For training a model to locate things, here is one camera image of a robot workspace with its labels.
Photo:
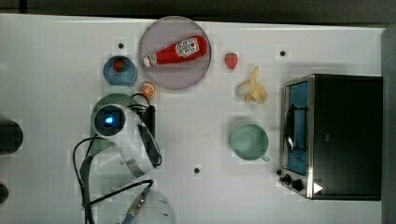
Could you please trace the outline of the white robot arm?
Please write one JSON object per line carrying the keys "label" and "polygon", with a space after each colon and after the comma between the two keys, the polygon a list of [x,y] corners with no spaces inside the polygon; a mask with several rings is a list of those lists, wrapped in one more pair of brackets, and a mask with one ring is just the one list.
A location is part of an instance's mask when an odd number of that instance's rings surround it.
{"label": "white robot arm", "polygon": [[124,105],[92,113],[92,137],[77,168],[84,224],[177,224],[149,173],[162,157],[142,117]]}

